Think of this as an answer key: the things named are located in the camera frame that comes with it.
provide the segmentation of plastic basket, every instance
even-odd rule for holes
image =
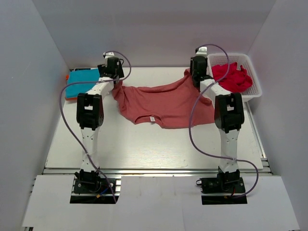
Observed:
[[[253,85],[246,91],[242,92],[243,102],[247,102],[252,98],[260,97],[262,95],[262,90],[260,87],[259,80],[257,78],[256,72],[249,57],[245,54],[239,53],[228,53],[230,63],[237,62],[237,69],[240,69],[242,65],[243,68],[247,70],[247,74],[252,78]],[[213,76],[212,67],[215,65],[224,65],[227,63],[227,58],[224,53],[209,54],[208,56],[208,67],[210,76]]]

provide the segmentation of teal cloth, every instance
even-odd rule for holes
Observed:
[[[72,71],[69,74],[69,78],[67,83],[75,83],[75,82],[84,82],[84,81],[98,81],[100,78],[100,73],[98,69],[92,70],[80,70],[80,71]],[[95,83],[86,83],[86,84],[75,84],[69,86],[65,90],[66,98],[75,98],[79,93],[86,93],[91,88],[93,88]]]

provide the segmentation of white table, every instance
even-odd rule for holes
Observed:
[[[123,177],[116,205],[70,204],[74,176],[37,176],[23,227],[34,231],[288,231],[299,226],[281,177],[246,205],[202,205],[199,177]],[[243,177],[246,188],[255,177]]]
[[[169,84],[183,77],[184,67],[133,68],[125,80],[127,86]],[[162,129],[157,124],[134,125],[120,115],[112,95],[103,101],[104,123],[99,134],[98,156],[103,169],[217,169],[219,160],[196,151],[190,143],[188,129]],[[72,130],[81,137],[76,122],[76,102],[65,102],[64,113]],[[253,162],[262,169],[258,147],[247,109],[245,122],[238,139],[238,158]],[[192,129],[196,144],[204,151],[220,155],[220,135],[215,124],[199,125]],[[59,119],[46,168],[80,168],[82,149]],[[239,169],[253,169],[239,163]]]

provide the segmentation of wire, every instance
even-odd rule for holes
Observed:
[[[247,192],[241,194],[241,195],[238,195],[238,196],[234,196],[234,197],[233,197],[233,198],[240,198],[240,197],[243,197],[243,196],[246,196],[247,194],[249,194],[249,193],[256,187],[256,185],[257,185],[257,183],[258,183],[258,180],[259,180],[259,170],[258,170],[258,168],[256,167],[256,165],[255,165],[254,163],[248,161],[248,160],[239,160],[239,159],[233,159],[233,158],[231,158],[231,157],[218,156],[218,155],[212,155],[212,154],[206,153],[206,152],[202,151],[201,149],[199,149],[199,148],[197,147],[197,145],[194,143],[193,137],[192,137],[192,119],[193,119],[193,113],[194,113],[194,110],[195,110],[195,108],[196,108],[196,105],[197,105],[198,101],[200,100],[201,96],[202,96],[210,87],[212,87],[214,84],[216,84],[216,83],[220,82],[221,80],[223,80],[223,79],[227,76],[227,74],[229,73],[229,69],[230,69],[230,60],[229,60],[229,56],[228,56],[227,52],[226,52],[224,49],[222,49],[220,46],[215,45],[215,44],[204,44],[204,45],[199,46],[199,47],[197,48],[197,50],[198,50],[200,47],[205,47],[205,46],[214,46],[214,47],[217,47],[217,48],[221,49],[221,50],[225,53],[225,55],[226,55],[226,57],[227,57],[228,68],[227,68],[227,71],[226,71],[225,75],[224,75],[223,77],[221,77],[220,79],[216,80],[215,82],[211,83],[209,86],[207,86],[207,87],[199,94],[199,96],[198,96],[196,102],[194,103],[193,108],[192,108],[192,111],[191,111],[191,115],[190,115],[190,117],[189,117],[189,124],[188,124],[189,139],[190,139],[192,145],[194,146],[194,148],[195,148],[197,151],[199,151],[200,153],[204,154],[204,155],[207,155],[207,156],[210,156],[210,157],[213,157],[213,158],[218,158],[218,159],[235,160],[235,161],[237,161],[237,162],[249,163],[249,164],[251,164],[251,165],[255,168],[257,176],[256,176],[256,181],[255,181],[254,185],[252,186],[252,188],[251,188],[250,190],[248,190]]]
[[[201,179],[198,179],[198,180],[196,181],[196,185],[201,186],[201,185],[202,185],[202,181],[201,181],[201,183],[198,183],[199,181],[201,181]]]
[[[124,59],[119,59],[120,61],[122,61],[121,62],[121,65],[123,66],[123,64],[124,64]]]
[[[101,186],[102,186],[102,182],[100,182],[100,186],[99,186],[98,190],[96,190],[96,191],[90,191],[89,190],[89,192],[91,192],[91,193],[95,193],[96,192],[97,193],[101,189]]]
[[[100,193],[100,196],[102,196],[105,192],[107,192],[107,190],[108,190],[108,188],[106,188],[104,191],[102,191],[102,192]]]
[[[232,197],[234,194],[235,194],[235,187],[233,187],[233,192],[232,192],[232,194],[229,196],[229,198]]]

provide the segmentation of red t-shirt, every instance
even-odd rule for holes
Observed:
[[[162,128],[188,128],[192,107],[199,96],[189,69],[174,83],[158,87],[126,87],[120,81],[112,91],[122,116],[134,124],[155,122]],[[192,125],[214,122],[210,99],[201,97],[192,118]]]
[[[213,78],[218,80],[222,78],[228,69],[228,64],[216,65],[212,67]],[[247,74],[247,70],[241,65],[241,69],[237,70],[237,63],[230,64],[227,76],[219,82],[224,89],[231,92],[244,92],[252,86],[251,77]]]

